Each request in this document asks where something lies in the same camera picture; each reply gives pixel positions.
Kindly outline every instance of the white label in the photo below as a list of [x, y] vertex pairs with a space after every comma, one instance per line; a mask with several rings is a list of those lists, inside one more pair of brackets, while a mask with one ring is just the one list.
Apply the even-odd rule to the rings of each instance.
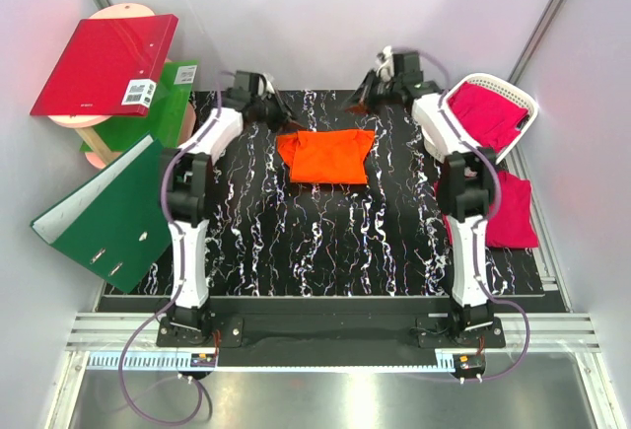
[[149, 107], [156, 93], [156, 83], [151, 79], [132, 79], [127, 85], [125, 97], [120, 103], [122, 106]]
[[197, 66], [179, 66], [174, 84], [192, 84], [196, 71]]

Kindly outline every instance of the magenta cloth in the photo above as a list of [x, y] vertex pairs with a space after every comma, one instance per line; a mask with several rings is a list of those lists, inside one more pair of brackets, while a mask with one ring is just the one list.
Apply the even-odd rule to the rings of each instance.
[[[533, 249], [539, 240], [530, 224], [530, 181], [519, 179], [506, 171], [498, 173], [502, 187], [500, 211], [486, 226], [486, 246], [492, 248]], [[452, 242], [452, 231], [447, 217], [443, 216], [447, 235]]]
[[468, 82], [462, 84], [447, 103], [466, 132], [496, 153], [519, 136], [517, 127], [528, 114], [527, 108]]

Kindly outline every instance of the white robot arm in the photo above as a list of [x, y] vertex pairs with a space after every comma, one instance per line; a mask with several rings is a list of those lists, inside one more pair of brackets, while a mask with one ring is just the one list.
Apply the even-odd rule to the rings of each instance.
[[250, 122], [264, 122], [272, 131], [304, 129], [262, 74], [238, 71], [221, 108], [178, 148], [162, 156], [163, 173], [181, 150], [186, 153], [174, 167], [167, 187], [167, 205], [174, 221], [169, 224], [174, 251], [175, 305], [168, 312], [171, 325], [209, 332], [204, 251], [208, 229], [208, 196], [213, 187], [213, 165]]
[[384, 103], [404, 104], [445, 156], [437, 201], [447, 215], [454, 243], [453, 332], [460, 335], [489, 327], [493, 312], [481, 288], [487, 286], [484, 217], [495, 191], [490, 172], [472, 149], [491, 164], [495, 164], [495, 153], [480, 148], [451, 110], [441, 106], [441, 90], [433, 81], [424, 80], [418, 51], [395, 51], [388, 46], [377, 61], [379, 67], [366, 75], [349, 99], [348, 109], [369, 113]]

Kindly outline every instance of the plastic basket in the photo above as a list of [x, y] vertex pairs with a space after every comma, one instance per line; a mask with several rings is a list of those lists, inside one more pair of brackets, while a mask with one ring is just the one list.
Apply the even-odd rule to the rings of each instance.
[[[443, 108], [449, 108], [449, 105], [448, 105], [449, 98], [465, 82], [468, 82], [470, 84], [475, 84], [477, 86], [482, 86], [490, 91], [493, 91], [499, 94], [503, 98], [508, 99], [513, 104], [516, 104], [517, 106], [526, 108], [528, 110], [527, 121], [524, 121], [522, 123], [519, 136], [515, 138], [515, 140], [513, 140], [513, 142], [510, 145], [502, 149], [502, 151], [500, 151], [500, 154], [497, 156], [497, 163], [499, 163], [504, 158], [506, 158], [506, 155], [508, 155], [511, 152], [511, 150], [515, 147], [515, 145], [517, 145], [517, 142], [520, 141], [522, 136], [524, 136], [524, 133], [526, 133], [526, 131], [530, 128], [530, 126], [534, 122], [534, 119], [539, 114], [539, 106], [536, 104], [536, 102], [531, 96], [529, 96], [523, 90], [518, 89], [514, 85], [509, 84], [508, 82], [498, 77], [492, 76], [490, 74], [475, 73], [475, 74], [470, 74], [466, 76], [447, 93], [447, 95], [445, 96], [445, 99], [443, 100]], [[425, 130], [423, 130], [423, 137], [424, 137], [425, 149], [427, 150], [427, 152], [442, 163], [445, 160], [445, 157], [441, 155], [439, 151], [436, 149], [436, 147], [434, 146], [434, 143], [432, 143], [432, 140], [430, 140]]]

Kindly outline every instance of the cloth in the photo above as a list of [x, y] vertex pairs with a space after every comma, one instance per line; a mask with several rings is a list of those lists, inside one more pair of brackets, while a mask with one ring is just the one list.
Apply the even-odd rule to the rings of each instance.
[[468, 82], [449, 97], [447, 104], [475, 141], [498, 154], [519, 136], [517, 127], [528, 113], [527, 108]]
[[[502, 188], [500, 210], [486, 226], [486, 246], [491, 248], [533, 249], [539, 240], [530, 224], [530, 181], [519, 179], [506, 171], [498, 173]], [[452, 231], [443, 216], [447, 235], [452, 242]]]
[[366, 184], [373, 141], [370, 130], [299, 131], [278, 136], [277, 146], [291, 182]]

